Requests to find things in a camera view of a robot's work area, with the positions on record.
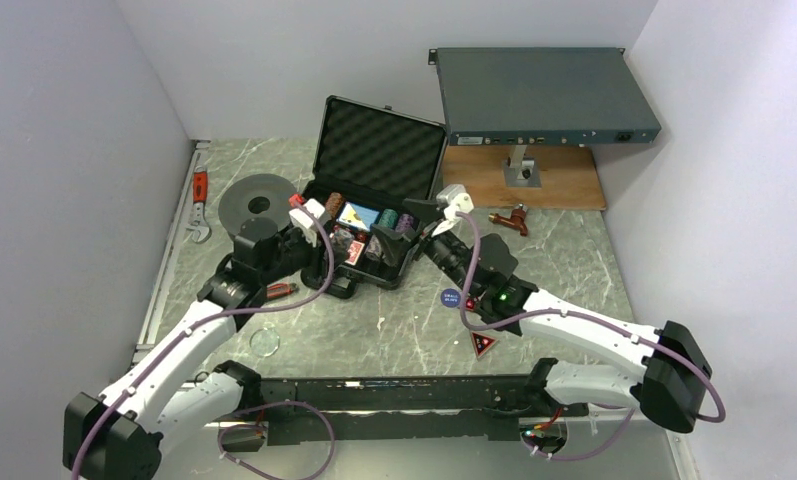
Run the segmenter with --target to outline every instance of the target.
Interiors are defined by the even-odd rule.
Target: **wooden board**
[[[445,185],[466,186],[478,207],[530,207],[604,210],[607,203],[598,182],[592,150],[581,147],[528,147],[525,156],[539,162],[541,188],[512,188],[504,182],[501,162],[509,147],[457,147],[445,151]]]

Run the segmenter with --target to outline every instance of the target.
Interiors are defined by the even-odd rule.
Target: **gray disc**
[[[271,173],[245,177],[231,185],[218,202],[218,218],[231,236],[252,218],[268,218],[282,230],[289,225],[289,197],[296,193],[292,182]]]

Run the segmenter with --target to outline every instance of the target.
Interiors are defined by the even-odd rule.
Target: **gray marble surface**
[[[185,239],[157,334],[161,339],[180,320],[195,294],[231,250],[231,242],[217,216],[222,192],[236,180],[255,173],[275,173],[303,190],[311,176],[315,139],[213,141],[207,157],[209,199],[207,220],[213,235],[197,245]],[[563,299],[625,321],[633,321],[616,260],[600,212],[533,209],[528,213],[530,236],[492,225],[490,212],[473,212],[481,233],[496,232],[519,259],[516,275]],[[457,234],[471,241],[467,225]],[[299,283],[298,278],[288,281]],[[499,338],[480,360],[457,311],[440,303],[450,280],[426,258],[408,270],[396,291],[361,285],[351,300],[323,296],[304,308],[255,316],[211,355],[203,368],[234,359],[264,376],[392,376],[526,373],[541,357],[574,363],[592,360],[551,339],[520,338],[491,332]],[[277,302],[290,303],[311,291],[302,290]],[[280,335],[280,348],[261,358],[249,340],[259,328]]]

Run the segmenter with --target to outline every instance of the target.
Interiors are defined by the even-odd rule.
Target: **case lid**
[[[427,199],[447,140],[439,123],[331,96],[313,173],[397,199]]]

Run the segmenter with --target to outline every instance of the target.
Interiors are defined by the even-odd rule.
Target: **open carrying case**
[[[390,107],[328,97],[313,163],[315,178],[303,195],[325,204],[331,193],[337,192],[345,201],[381,214],[385,209],[407,213],[401,206],[405,198],[433,197],[447,141],[445,126],[440,123],[397,113]],[[413,228],[417,227],[418,219],[414,219]],[[369,232],[366,248],[371,239]],[[365,255],[355,265],[342,263],[336,267],[327,293],[350,298],[359,283],[398,288],[412,254],[408,252],[397,266]],[[304,285],[314,289],[321,286],[322,278],[301,275]]]

